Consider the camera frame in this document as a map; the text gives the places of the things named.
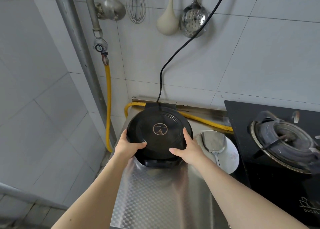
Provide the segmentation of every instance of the left arm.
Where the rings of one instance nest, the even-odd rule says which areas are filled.
[[[129,143],[127,130],[121,134],[114,156],[97,179],[54,224],[52,229],[109,228],[123,170],[145,143]]]

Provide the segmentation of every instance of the stainless steel countertop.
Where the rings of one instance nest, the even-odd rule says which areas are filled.
[[[226,114],[223,111],[174,104],[178,110],[230,125],[223,117]],[[132,107],[123,129],[142,110],[143,107]],[[194,135],[201,130],[212,129],[211,126],[188,121]],[[152,169],[133,157],[122,175],[111,226],[121,229],[227,229],[228,223],[193,166],[183,162],[174,169]]]

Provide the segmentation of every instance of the metal ladle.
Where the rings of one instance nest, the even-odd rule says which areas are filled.
[[[209,130],[201,133],[202,142],[207,151],[214,154],[217,165],[220,167],[218,154],[226,148],[226,136],[220,132]]]
[[[121,20],[126,15],[126,7],[119,0],[104,0],[97,6],[100,19]]]
[[[192,3],[183,10],[183,15],[179,20],[179,28],[186,37],[191,38],[205,23],[209,17],[206,8],[201,6],[198,0],[193,0]],[[196,36],[201,36],[207,28],[208,24]]]

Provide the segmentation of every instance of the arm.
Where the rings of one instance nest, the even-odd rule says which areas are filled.
[[[97,179],[54,224],[53,229],[109,228],[123,170],[145,143],[129,143],[127,130],[121,134],[114,156]]]
[[[232,229],[308,229],[301,222],[225,173],[207,158],[198,143],[183,130],[185,150],[172,154],[193,165],[206,181]]]

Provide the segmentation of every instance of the brand logo on stove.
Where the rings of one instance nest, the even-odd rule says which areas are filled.
[[[168,127],[163,123],[157,123],[153,126],[153,132],[157,135],[164,135],[168,132]]]
[[[320,206],[319,202],[316,202],[318,204],[316,205],[305,197],[301,197],[299,201],[301,204],[299,207],[302,207],[305,212],[320,215],[320,208],[317,208]]]

